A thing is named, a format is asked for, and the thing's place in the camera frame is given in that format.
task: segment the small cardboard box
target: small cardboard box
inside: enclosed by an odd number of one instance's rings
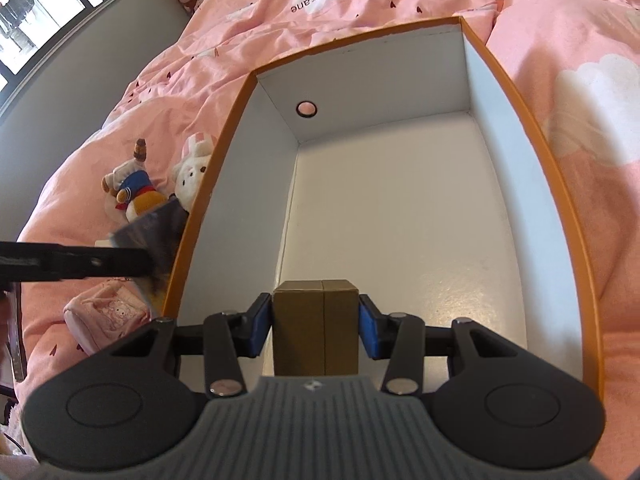
[[[358,373],[358,289],[347,280],[284,282],[273,321],[276,375]]]

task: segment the window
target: window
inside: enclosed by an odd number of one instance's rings
[[[106,0],[0,0],[0,104],[47,52]]]

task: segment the round hole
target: round hole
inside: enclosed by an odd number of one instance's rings
[[[311,101],[302,101],[296,106],[296,112],[300,117],[309,119],[318,113],[318,107]]]

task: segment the bed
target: bed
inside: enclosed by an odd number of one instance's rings
[[[102,176],[139,137],[158,189],[196,132],[219,137],[249,74],[301,50],[378,28],[462,16],[515,82],[556,157],[591,256],[607,429],[594,463],[638,466],[640,441],[640,0],[205,0],[174,46],[132,81],[103,128],[48,181],[20,240],[93,245],[117,224]],[[28,376],[20,402],[84,358],[62,317],[96,282],[23,287]]]

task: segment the stuffed bear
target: stuffed bear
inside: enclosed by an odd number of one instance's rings
[[[133,158],[119,165],[102,179],[102,190],[115,197],[115,208],[124,211],[133,222],[145,211],[166,202],[165,196],[151,183],[145,171],[146,142],[138,139]]]
[[[182,160],[172,170],[175,196],[182,208],[189,213],[215,145],[214,139],[206,134],[192,135],[184,143]]]

